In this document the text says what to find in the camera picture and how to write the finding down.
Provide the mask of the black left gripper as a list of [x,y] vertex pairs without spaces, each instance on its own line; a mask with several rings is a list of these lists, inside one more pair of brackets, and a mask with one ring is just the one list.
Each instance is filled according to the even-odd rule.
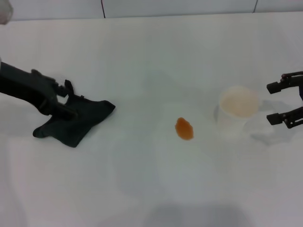
[[33,105],[41,114],[63,120],[72,120],[77,112],[58,103],[57,95],[66,97],[73,94],[69,80],[59,85],[55,79],[32,69],[26,72],[2,62],[0,64],[0,92],[24,100]]

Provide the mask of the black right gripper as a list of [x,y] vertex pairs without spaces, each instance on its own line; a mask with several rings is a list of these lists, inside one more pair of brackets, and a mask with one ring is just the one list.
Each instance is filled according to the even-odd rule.
[[[299,87],[299,96],[303,100],[303,72],[286,73],[281,76],[279,82],[267,84],[270,94],[281,92],[290,87]],[[267,115],[267,120],[271,125],[284,123],[288,129],[303,123],[303,108],[297,108],[285,113],[273,113]]]

